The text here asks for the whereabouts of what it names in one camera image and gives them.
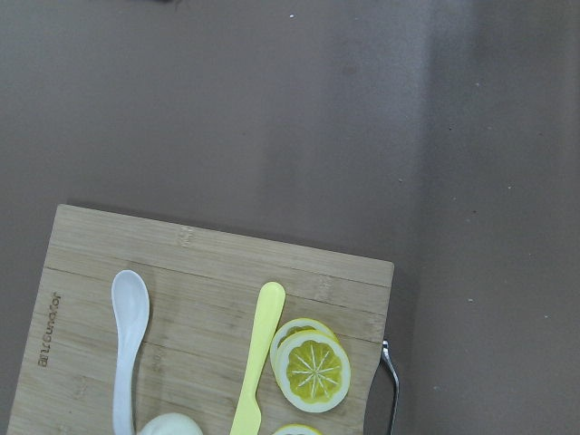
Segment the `white ceramic spoon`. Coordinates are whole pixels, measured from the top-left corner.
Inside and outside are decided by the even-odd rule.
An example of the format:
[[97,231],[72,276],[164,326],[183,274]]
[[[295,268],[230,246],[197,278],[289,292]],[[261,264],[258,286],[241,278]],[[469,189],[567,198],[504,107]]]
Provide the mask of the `white ceramic spoon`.
[[111,284],[111,302],[117,328],[112,428],[114,434],[135,434],[132,376],[150,318],[149,293],[140,275],[132,270],[120,271]]

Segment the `back lemon slice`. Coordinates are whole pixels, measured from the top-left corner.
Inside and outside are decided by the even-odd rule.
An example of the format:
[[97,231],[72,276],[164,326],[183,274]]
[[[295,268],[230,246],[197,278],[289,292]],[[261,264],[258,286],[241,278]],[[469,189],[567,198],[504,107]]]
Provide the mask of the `back lemon slice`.
[[334,334],[334,332],[326,324],[318,320],[308,317],[301,317],[286,322],[274,334],[269,350],[270,363],[272,366],[273,374],[276,378],[278,378],[276,369],[277,368],[276,357],[278,349],[282,344],[282,342],[293,334],[302,331],[312,331],[312,330],[324,334],[330,337],[334,342],[339,343],[339,340],[337,336]]

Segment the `lemon slice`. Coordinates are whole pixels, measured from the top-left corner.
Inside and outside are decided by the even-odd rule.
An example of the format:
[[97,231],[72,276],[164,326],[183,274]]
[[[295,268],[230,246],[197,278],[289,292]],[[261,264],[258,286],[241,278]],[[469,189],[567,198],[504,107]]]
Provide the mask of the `lemon slice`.
[[338,406],[351,386],[352,369],[344,348],[316,330],[305,330],[282,341],[275,356],[276,382],[285,398],[309,413]]
[[302,331],[312,331],[312,330],[324,334],[330,337],[334,342],[339,343],[339,340],[337,336],[334,334],[334,332],[326,324],[318,320],[308,317],[301,317],[286,322],[274,334],[269,350],[270,363],[272,366],[273,374],[276,378],[278,378],[276,369],[277,368],[276,357],[278,349],[282,344],[282,342],[293,334]]
[[322,432],[308,425],[292,423],[278,428],[273,435],[322,435]]

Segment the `bamboo cutting board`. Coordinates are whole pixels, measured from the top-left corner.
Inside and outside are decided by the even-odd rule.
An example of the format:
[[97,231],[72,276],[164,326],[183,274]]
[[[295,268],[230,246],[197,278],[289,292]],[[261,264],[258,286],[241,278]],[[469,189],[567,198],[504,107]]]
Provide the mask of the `bamboo cutting board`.
[[257,295],[286,292],[282,320],[314,318],[337,335],[353,369],[331,411],[290,404],[265,368],[260,430],[302,423],[360,434],[378,368],[391,291],[390,262],[255,237],[61,205],[53,221],[7,430],[109,434],[117,334],[111,283],[137,272],[150,322],[134,375],[135,424],[164,412],[190,416],[207,434],[230,431]]

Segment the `upper lemon slice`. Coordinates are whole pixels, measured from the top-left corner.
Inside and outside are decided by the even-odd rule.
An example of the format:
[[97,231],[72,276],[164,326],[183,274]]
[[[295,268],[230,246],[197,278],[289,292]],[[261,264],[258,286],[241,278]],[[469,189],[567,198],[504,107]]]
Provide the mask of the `upper lemon slice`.
[[338,406],[351,386],[352,369],[344,348],[316,330],[305,330],[282,341],[275,356],[276,382],[285,398],[309,413]]

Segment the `yellow plastic knife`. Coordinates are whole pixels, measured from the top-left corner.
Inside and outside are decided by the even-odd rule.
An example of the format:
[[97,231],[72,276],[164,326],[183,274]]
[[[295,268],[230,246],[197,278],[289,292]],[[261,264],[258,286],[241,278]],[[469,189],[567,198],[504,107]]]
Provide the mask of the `yellow plastic knife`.
[[256,302],[246,370],[230,434],[257,434],[262,414],[257,403],[258,384],[285,304],[285,289],[277,282],[264,284]]

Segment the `lower lemon slice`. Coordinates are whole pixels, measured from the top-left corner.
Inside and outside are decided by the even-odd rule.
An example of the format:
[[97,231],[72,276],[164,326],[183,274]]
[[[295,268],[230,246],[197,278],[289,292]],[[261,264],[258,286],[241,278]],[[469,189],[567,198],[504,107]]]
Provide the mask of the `lower lemon slice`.
[[273,435],[322,435],[322,432],[308,425],[292,423],[278,428]]

